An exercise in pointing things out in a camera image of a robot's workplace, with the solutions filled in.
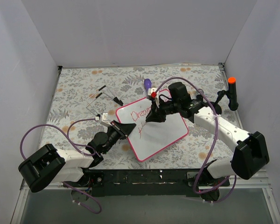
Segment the pink framed whiteboard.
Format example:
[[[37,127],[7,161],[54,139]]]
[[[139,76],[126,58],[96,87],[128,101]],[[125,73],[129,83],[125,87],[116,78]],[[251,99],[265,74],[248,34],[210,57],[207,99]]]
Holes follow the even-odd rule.
[[[189,129],[180,114],[166,116],[164,123],[149,122],[144,127],[152,102],[141,98],[116,110],[120,123],[135,123],[128,142],[138,161],[143,162],[188,135]]]

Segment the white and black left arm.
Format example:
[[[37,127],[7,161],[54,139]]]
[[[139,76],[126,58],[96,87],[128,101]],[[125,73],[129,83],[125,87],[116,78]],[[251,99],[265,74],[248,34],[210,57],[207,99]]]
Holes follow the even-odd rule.
[[[135,123],[122,124],[112,121],[106,132],[98,132],[85,146],[86,152],[79,149],[62,150],[48,143],[38,149],[18,166],[18,170],[30,190],[35,193],[55,182],[75,182],[84,187],[90,181],[85,169],[97,166],[103,155],[118,140],[126,139],[136,127]]]

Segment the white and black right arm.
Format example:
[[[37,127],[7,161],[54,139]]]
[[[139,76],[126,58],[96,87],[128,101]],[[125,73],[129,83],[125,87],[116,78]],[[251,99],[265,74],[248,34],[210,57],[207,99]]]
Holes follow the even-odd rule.
[[[217,102],[207,103],[201,94],[191,98],[182,82],[168,87],[170,97],[164,101],[156,88],[147,91],[151,100],[151,110],[146,122],[165,122],[166,117],[180,114],[192,123],[213,132],[233,153],[231,158],[215,159],[203,165],[201,179],[206,185],[215,184],[219,178],[237,175],[244,180],[250,179],[269,163],[266,140],[260,132],[250,133],[222,118],[221,107]]]

